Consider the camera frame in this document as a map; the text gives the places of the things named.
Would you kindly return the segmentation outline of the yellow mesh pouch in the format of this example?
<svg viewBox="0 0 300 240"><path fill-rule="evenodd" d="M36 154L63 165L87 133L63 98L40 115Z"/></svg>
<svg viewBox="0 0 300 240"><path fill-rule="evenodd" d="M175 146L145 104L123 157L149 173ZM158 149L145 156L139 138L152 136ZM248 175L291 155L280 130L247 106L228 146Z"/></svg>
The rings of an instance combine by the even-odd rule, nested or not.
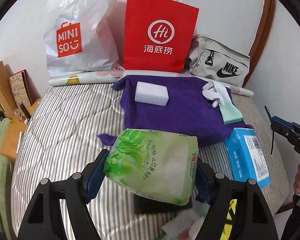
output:
<svg viewBox="0 0 300 240"><path fill-rule="evenodd" d="M236 205L237 205L236 199L230 200L228 214L226 217L226 222L224 224L224 228L223 228L220 240L228 240L230 237L232 226L235 221Z"/></svg>

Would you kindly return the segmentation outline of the white and green glove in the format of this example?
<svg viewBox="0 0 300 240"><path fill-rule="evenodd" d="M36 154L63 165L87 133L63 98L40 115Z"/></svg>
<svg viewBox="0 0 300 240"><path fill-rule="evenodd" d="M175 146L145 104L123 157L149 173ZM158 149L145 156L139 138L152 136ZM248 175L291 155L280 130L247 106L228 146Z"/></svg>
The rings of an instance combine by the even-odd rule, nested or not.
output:
<svg viewBox="0 0 300 240"><path fill-rule="evenodd" d="M219 82L206 83L202 87L202 95L206 100L212 101L213 108L219 107L225 125L243 121L242 113L232 103L226 87Z"/></svg>

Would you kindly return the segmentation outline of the white sponge block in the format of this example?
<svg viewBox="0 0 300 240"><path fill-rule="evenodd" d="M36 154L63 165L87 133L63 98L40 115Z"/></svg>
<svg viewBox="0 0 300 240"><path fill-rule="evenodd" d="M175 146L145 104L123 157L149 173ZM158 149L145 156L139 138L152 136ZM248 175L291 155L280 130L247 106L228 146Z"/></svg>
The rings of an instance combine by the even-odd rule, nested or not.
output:
<svg viewBox="0 0 300 240"><path fill-rule="evenodd" d="M167 87L138 81L134 100L139 103L166 106L169 100Z"/></svg>

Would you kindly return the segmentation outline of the white face mask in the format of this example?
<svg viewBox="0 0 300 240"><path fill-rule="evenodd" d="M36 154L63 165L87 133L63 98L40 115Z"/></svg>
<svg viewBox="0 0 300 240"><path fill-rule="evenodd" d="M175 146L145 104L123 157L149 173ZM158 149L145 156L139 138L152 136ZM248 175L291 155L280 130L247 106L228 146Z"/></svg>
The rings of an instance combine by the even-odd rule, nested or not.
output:
<svg viewBox="0 0 300 240"><path fill-rule="evenodd" d="M190 227L189 230L189 237L190 239L196 239L198 232L200 231L200 228L202 227L202 224L204 222L205 217L207 216L208 210L209 210L209 204L206 202L202 203L197 200L194 200L193 202L193 209L198 216L194 220L194 223Z"/></svg>

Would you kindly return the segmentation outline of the blue tissue pack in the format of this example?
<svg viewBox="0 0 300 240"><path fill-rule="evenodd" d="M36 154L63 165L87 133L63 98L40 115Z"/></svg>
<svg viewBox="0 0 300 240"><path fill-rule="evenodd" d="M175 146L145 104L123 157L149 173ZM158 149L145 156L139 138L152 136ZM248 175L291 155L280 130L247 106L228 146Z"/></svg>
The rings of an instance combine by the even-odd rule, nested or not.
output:
<svg viewBox="0 0 300 240"><path fill-rule="evenodd" d="M235 181L252 178L260 188L270 184L267 162L253 129L234 128L224 144Z"/></svg>

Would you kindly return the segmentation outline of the purple towel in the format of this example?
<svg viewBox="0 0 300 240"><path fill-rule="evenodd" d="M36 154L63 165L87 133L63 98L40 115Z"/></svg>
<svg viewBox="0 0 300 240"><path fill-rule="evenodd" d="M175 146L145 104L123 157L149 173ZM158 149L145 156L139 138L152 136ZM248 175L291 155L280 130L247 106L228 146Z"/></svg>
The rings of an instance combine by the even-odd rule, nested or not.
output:
<svg viewBox="0 0 300 240"><path fill-rule="evenodd" d="M139 81L167 87L167 105L136 102L135 91ZM196 77L129 75L117 81L112 88L123 91L120 106L125 114L124 128L196 136L200 147L223 142L236 127L252 128L252 125L243 121L224 124L220 110L213 108L202 95L205 84L205 81Z"/></svg>

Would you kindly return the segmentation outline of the grey Nike bag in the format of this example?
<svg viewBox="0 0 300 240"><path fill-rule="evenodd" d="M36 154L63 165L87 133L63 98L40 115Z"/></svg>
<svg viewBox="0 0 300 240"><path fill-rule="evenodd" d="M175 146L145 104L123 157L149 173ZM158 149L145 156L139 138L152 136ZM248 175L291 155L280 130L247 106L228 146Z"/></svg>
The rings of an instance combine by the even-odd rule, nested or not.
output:
<svg viewBox="0 0 300 240"><path fill-rule="evenodd" d="M205 35L193 37L187 66L195 76L242 87L250 70L250 57Z"/></svg>

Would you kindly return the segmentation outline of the striped mattress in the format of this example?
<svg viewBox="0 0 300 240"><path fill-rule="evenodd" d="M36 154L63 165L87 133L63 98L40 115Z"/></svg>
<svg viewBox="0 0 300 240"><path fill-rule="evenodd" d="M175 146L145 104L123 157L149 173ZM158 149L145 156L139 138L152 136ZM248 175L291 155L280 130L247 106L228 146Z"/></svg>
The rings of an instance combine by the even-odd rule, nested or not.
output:
<svg viewBox="0 0 300 240"><path fill-rule="evenodd" d="M123 130L124 112L120 106L123 91L111 84L50 87L38 103L25 129L15 162L11 184L11 220L18 236L30 199L43 178L68 179L93 162L103 148L101 133L118 135ZM232 94L232 100L253 126L270 173L270 184L261 189L272 215L289 194L289 182L281 154L271 129L251 97ZM223 143L199 148L203 162L215 172L233 179ZM87 206L102 239L159 239L162 226L176 213L135 215L131 192L104 179L97 198Z"/></svg>

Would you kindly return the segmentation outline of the wooden bedside shelf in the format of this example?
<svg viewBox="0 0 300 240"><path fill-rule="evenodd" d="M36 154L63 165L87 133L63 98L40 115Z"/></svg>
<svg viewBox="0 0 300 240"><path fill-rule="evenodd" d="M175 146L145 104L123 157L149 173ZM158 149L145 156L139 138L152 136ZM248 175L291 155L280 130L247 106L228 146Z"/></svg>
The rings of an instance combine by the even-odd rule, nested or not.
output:
<svg viewBox="0 0 300 240"><path fill-rule="evenodd" d="M0 154L8 158L11 162L15 162L17 158L17 146L19 141L19 133L24 132L26 124L19 121L16 116L13 116L1 144Z"/></svg>

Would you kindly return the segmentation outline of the wooden headboard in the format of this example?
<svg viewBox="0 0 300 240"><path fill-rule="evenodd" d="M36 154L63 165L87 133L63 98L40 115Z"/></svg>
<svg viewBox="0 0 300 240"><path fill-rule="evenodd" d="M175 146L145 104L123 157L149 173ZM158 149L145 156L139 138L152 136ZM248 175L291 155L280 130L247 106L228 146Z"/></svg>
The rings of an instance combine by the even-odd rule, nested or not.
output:
<svg viewBox="0 0 300 240"><path fill-rule="evenodd" d="M7 118L12 119L17 105L12 95L9 77L10 72L8 66L0 61L0 111L2 111Z"/></svg>

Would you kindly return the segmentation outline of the patterned notebook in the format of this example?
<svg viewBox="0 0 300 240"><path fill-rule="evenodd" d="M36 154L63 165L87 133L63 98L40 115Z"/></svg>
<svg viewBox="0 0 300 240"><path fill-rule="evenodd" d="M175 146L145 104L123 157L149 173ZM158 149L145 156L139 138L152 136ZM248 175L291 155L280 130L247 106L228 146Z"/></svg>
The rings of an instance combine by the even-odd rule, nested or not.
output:
<svg viewBox="0 0 300 240"><path fill-rule="evenodd" d="M20 104L23 104L25 107L31 107L33 105L33 101L27 84L26 70L23 69L14 73L8 78L8 80L16 105L19 107Z"/></svg>

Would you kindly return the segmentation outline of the red Haidilao paper bag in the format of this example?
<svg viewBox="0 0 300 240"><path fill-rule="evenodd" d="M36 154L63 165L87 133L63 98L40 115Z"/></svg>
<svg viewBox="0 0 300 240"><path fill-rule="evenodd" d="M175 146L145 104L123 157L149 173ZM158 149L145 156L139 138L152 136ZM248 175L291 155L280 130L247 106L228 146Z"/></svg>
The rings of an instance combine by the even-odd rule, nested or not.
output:
<svg viewBox="0 0 300 240"><path fill-rule="evenodd" d="M181 0L126 0L123 67L183 70L198 14Z"/></svg>

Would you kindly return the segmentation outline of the rolled patterned paper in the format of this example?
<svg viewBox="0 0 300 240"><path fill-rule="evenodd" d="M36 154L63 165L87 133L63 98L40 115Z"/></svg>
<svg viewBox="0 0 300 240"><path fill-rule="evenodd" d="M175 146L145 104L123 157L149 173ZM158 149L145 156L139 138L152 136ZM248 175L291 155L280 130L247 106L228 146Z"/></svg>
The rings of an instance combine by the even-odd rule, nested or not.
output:
<svg viewBox="0 0 300 240"><path fill-rule="evenodd" d="M151 76L148 78L153 81L154 77L165 78L165 81L155 82L158 85L167 85L168 79L185 79L185 78L197 78L205 82L210 82L211 79L194 76L187 73L174 73L174 72L160 72L153 70L106 70L106 71L94 71L75 73L71 75L55 77L49 80L49 86L66 86L66 85L83 85L83 84L94 84L94 83L116 83L126 76Z"/></svg>

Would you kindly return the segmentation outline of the white Miniso plastic bag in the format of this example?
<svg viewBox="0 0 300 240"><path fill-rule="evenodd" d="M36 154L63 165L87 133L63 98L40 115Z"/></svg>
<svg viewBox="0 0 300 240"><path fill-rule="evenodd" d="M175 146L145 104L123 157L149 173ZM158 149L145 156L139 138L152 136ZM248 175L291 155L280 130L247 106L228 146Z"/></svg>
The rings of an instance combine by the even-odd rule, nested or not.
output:
<svg viewBox="0 0 300 240"><path fill-rule="evenodd" d="M117 0L49 0L44 34L52 78L110 70L119 56L107 19Z"/></svg>

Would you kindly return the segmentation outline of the brown door frame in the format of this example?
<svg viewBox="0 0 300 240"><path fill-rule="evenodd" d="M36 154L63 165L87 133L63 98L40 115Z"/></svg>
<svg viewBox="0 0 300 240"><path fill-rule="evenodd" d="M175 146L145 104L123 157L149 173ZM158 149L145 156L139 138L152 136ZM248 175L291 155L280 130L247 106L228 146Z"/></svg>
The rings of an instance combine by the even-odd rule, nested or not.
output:
<svg viewBox="0 0 300 240"><path fill-rule="evenodd" d="M245 77L243 87L247 85L264 51L273 24L275 8L276 0L264 0L258 29L249 51L250 70L249 74Z"/></svg>

